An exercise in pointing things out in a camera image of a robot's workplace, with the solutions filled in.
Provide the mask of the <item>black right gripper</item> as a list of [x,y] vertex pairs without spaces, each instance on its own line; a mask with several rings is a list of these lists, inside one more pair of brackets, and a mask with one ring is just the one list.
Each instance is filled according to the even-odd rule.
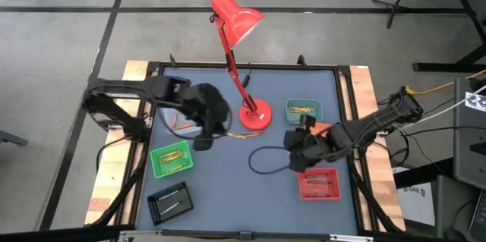
[[[307,122],[310,127],[314,127],[316,118],[301,115],[302,127],[307,127]],[[289,168],[293,171],[305,171],[314,167],[330,153],[330,146],[324,137],[313,135],[310,129],[304,128],[286,131],[284,147],[289,151]]]

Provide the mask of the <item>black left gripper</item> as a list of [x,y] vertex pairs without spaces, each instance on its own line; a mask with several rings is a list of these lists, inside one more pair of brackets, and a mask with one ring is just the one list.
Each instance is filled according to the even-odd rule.
[[213,135],[226,132],[224,123],[229,118],[229,104],[221,92],[209,83],[188,87],[181,96],[181,112],[187,119],[202,127],[203,135],[194,138],[195,150],[208,150],[213,145]]

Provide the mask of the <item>orange plastic bin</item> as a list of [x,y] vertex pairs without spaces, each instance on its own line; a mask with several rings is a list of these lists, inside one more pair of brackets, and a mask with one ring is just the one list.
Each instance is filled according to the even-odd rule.
[[311,134],[314,136],[320,135],[322,137],[325,137],[331,127],[331,124],[316,123],[313,127],[311,127]]

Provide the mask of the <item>teal plastic bin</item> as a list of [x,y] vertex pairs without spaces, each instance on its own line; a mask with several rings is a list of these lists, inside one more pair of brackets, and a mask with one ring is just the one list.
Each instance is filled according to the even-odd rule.
[[316,121],[321,121],[323,118],[323,109],[322,105],[319,101],[314,99],[290,99],[286,103],[286,120],[290,124],[298,124],[300,121],[301,115],[299,114],[292,114],[288,113],[288,107],[313,107],[316,109],[314,114],[308,114],[316,118]]

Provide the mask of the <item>green plastic basket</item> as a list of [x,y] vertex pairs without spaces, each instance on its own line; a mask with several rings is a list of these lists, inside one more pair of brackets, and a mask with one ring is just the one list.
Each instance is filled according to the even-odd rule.
[[[182,157],[166,163],[161,162],[161,156],[175,151],[182,151]],[[150,159],[155,178],[164,178],[165,176],[192,168],[194,165],[191,157],[191,148],[189,147],[187,140],[179,141],[177,143],[172,143],[170,145],[152,150],[150,152]],[[187,163],[187,165],[184,168],[179,169],[178,171],[168,173],[169,170],[175,168],[182,163]]]

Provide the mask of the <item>grey-blue table mat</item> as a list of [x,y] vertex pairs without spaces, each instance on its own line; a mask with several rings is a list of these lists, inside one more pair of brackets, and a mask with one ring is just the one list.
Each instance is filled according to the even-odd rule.
[[288,169],[283,149],[290,99],[315,99],[323,107],[323,121],[341,119],[336,79],[330,70],[254,70],[249,93],[270,104],[273,119],[262,136],[223,137],[207,151],[192,152],[193,167],[164,178],[152,168],[144,177],[149,196],[185,182],[193,209],[163,223],[178,231],[247,231],[287,234],[358,233],[352,186],[346,160],[332,164],[339,179],[339,200],[302,200],[298,176]]

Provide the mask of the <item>black plastic basket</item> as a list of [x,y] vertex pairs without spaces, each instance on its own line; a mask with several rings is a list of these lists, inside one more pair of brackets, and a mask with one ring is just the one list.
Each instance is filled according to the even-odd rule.
[[[157,201],[159,197],[175,190],[179,190],[179,193],[164,200]],[[171,212],[166,213],[165,215],[160,215],[160,213],[164,209],[170,207],[172,204],[177,202],[181,202],[178,207],[173,209]],[[167,187],[164,190],[148,196],[147,204],[149,207],[150,217],[154,226],[161,225],[162,223],[172,220],[175,217],[180,216],[181,214],[186,213],[194,208],[190,193],[187,188],[187,184],[185,182],[181,182],[171,187]]]

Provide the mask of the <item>red desk lamp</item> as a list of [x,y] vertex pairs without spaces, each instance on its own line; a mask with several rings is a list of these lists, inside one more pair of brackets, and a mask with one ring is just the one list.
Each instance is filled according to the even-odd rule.
[[265,130],[271,123],[273,113],[270,105],[262,99],[253,99],[239,79],[233,49],[245,39],[265,18],[253,8],[241,7],[235,0],[211,0],[213,16],[225,53],[226,70],[239,91],[244,104],[239,109],[239,120],[249,130]]

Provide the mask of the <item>white labelled box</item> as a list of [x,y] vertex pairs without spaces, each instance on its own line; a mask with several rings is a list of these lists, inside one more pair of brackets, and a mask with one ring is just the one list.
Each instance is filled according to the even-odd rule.
[[398,189],[404,219],[435,226],[434,198],[430,183]]

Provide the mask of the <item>grey cabinet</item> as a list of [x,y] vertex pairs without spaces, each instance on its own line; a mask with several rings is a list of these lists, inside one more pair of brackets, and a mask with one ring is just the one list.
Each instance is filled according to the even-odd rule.
[[486,142],[486,109],[467,106],[465,102],[453,110],[453,175],[463,183],[486,190],[486,147],[484,155],[470,149]]

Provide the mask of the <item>black white marker tag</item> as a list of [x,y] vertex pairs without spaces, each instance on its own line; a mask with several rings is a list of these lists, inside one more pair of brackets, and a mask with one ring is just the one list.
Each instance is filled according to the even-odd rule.
[[466,92],[465,106],[481,112],[486,112],[486,96]]

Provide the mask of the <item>grey chair leg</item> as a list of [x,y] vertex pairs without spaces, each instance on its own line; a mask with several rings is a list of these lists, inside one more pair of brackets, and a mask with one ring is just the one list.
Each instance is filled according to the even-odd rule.
[[13,143],[18,146],[26,146],[28,140],[0,130],[0,143]]

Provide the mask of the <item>black keyboard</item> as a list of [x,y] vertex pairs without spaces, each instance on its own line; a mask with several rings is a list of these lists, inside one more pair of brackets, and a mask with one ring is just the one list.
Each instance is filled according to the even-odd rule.
[[486,190],[480,193],[469,226],[469,234],[477,242],[486,242]]

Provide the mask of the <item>silver metal bracket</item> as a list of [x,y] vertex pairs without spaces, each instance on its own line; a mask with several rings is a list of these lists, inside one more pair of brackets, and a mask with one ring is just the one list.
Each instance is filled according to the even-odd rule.
[[152,231],[121,231],[119,233],[119,238],[124,242],[128,242],[130,239],[135,238],[146,238],[146,237],[161,237],[163,235],[162,230],[152,230]]
[[330,241],[334,242],[374,242],[373,237],[331,234]]

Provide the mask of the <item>black desk frame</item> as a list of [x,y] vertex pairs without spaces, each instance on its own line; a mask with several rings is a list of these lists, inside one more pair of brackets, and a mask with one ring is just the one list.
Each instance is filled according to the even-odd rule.
[[469,54],[465,55],[454,63],[430,63],[430,62],[415,62],[412,64],[414,71],[422,72],[448,72],[448,73],[477,73],[486,69],[486,64],[477,64],[477,61],[486,58],[486,32],[480,24],[477,14],[473,11],[469,0],[460,0],[465,10],[466,15],[473,23],[481,45],[473,49]]

